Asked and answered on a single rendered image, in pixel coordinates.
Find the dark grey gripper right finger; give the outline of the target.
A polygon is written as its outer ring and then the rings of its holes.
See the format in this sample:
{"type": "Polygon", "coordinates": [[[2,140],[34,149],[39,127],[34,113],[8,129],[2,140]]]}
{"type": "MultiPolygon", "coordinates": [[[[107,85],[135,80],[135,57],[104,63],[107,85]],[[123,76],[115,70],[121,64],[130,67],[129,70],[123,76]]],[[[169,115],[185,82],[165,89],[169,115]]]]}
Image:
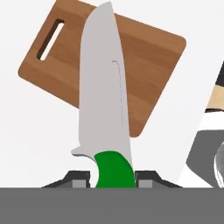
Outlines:
{"type": "Polygon", "coordinates": [[[156,171],[135,171],[136,188],[179,188],[167,180],[161,179],[156,171]]]}

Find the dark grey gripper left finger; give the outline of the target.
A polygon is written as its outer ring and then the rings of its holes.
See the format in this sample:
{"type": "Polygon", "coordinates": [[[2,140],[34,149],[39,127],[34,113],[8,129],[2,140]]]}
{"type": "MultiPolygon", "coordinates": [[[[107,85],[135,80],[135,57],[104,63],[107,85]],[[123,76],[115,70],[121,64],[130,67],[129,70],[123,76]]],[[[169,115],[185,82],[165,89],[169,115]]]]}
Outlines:
{"type": "Polygon", "coordinates": [[[69,171],[63,179],[55,181],[45,188],[89,188],[90,171],[69,171]]]}

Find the green handled kitchen knife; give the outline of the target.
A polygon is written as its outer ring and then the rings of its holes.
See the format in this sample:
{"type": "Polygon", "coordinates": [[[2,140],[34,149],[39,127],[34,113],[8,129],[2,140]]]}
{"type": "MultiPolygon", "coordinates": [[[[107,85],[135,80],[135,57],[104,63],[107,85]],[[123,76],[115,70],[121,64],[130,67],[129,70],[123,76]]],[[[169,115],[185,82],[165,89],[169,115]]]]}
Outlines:
{"type": "Polygon", "coordinates": [[[79,142],[72,154],[96,162],[97,187],[135,186],[123,49],[110,2],[90,13],[81,35],[79,142]]]}

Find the round grey plate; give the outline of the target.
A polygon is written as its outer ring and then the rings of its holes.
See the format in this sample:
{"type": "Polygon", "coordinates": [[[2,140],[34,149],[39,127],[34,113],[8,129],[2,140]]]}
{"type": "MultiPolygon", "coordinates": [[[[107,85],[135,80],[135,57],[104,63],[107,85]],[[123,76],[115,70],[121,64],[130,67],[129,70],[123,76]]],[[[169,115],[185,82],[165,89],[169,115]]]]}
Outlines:
{"type": "Polygon", "coordinates": [[[213,168],[219,188],[224,188],[224,142],[215,154],[213,168]]]}

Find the wooden cutting board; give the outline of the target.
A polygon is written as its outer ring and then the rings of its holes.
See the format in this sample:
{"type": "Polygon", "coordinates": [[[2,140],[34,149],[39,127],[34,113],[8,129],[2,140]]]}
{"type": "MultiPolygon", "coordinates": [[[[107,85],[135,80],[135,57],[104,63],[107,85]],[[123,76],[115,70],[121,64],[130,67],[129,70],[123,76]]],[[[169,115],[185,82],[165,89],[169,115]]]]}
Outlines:
{"type": "MultiPolygon", "coordinates": [[[[18,75],[78,107],[81,33],[94,8],[80,0],[56,0],[18,75]]],[[[138,137],[186,48],[186,40],[128,17],[116,15],[115,19],[126,71],[129,133],[138,137]]]]}

